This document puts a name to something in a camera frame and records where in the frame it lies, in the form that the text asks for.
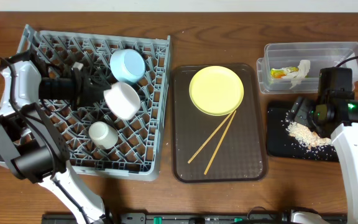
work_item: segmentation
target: white wall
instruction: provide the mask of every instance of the white wall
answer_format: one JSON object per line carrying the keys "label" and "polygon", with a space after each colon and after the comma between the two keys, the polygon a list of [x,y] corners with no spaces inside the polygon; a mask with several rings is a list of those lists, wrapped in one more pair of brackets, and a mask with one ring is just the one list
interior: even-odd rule
{"label": "white wall", "polygon": [[0,0],[0,11],[358,12],[358,0]]}

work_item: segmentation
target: chopsticks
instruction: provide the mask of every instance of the chopsticks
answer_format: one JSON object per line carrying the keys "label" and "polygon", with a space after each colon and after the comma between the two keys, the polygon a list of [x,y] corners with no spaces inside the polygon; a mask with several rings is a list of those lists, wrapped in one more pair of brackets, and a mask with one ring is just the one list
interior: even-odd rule
{"label": "chopsticks", "polygon": [[211,140],[211,138],[217,133],[217,131],[219,131],[219,129],[222,127],[222,125],[227,121],[227,119],[233,114],[233,116],[231,117],[229,123],[226,126],[226,129],[224,130],[221,139],[219,140],[218,145],[216,146],[216,149],[214,151],[214,154],[211,157],[211,160],[209,160],[208,166],[206,167],[205,171],[204,171],[204,175],[206,175],[209,171],[209,168],[211,167],[212,162],[215,159],[216,153],[218,152],[219,148],[221,147],[221,144],[223,142],[223,139],[228,131],[228,129],[230,128],[230,124],[233,121],[234,115],[236,115],[237,111],[234,111],[232,113],[230,113],[223,121],[222,123],[215,129],[215,131],[208,137],[207,140],[205,140],[205,142],[203,143],[203,145],[196,151],[196,153],[194,153],[194,155],[190,158],[190,160],[187,163],[191,163],[193,161],[193,159],[198,155],[198,153],[205,147],[205,145],[207,145],[207,143],[209,142],[209,140]]}

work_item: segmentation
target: yellow plate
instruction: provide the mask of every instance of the yellow plate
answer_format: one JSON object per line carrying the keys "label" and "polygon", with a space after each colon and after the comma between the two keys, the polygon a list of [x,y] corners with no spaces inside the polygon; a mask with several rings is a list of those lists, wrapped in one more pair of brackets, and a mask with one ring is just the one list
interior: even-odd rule
{"label": "yellow plate", "polygon": [[215,116],[234,111],[244,97],[240,78],[221,66],[210,66],[197,72],[191,79],[189,92],[199,110]]}

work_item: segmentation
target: brown tray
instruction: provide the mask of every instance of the brown tray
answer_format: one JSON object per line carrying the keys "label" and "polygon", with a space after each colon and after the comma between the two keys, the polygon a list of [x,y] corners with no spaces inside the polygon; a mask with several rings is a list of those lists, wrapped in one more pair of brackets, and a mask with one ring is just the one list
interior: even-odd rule
{"label": "brown tray", "polygon": [[191,79],[207,66],[184,66],[173,71],[173,173],[185,183],[260,180],[267,173],[265,134],[255,72],[245,64],[220,65],[240,77],[244,99],[207,175],[204,175],[205,168],[228,121],[194,160],[187,163],[226,117],[204,114],[190,99]]}

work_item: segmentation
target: gray dish rack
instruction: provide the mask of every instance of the gray dish rack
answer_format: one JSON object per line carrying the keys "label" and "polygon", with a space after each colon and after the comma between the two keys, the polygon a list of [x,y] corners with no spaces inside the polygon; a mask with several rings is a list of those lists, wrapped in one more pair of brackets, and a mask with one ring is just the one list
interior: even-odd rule
{"label": "gray dish rack", "polygon": [[[59,113],[50,113],[45,108],[44,111],[65,138],[70,149],[70,162],[77,173],[155,180],[160,170],[165,127],[172,50],[170,36],[167,40],[158,40],[47,30],[37,32],[26,25],[17,53],[29,48],[34,48],[41,59],[64,70],[74,62],[83,63],[83,69],[91,74],[92,82],[102,85],[115,82],[109,68],[111,54],[120,49],[134,49],[141,53],[147,71],[143,79],[133,86],[142,104],[131,120],[123,121],[115,117],[104,100],[76,111],[70,107]],[[68,102],[48,100],[45,103],[51,110],[58,110]],[[103,121],[117,129],[119,140],[112,149],[102,150],[92,143],[88,130],[96,121]],[[28,132],[23,133],[23,141],[31,138]],[[1,156],[0,166],[6,167]]]}

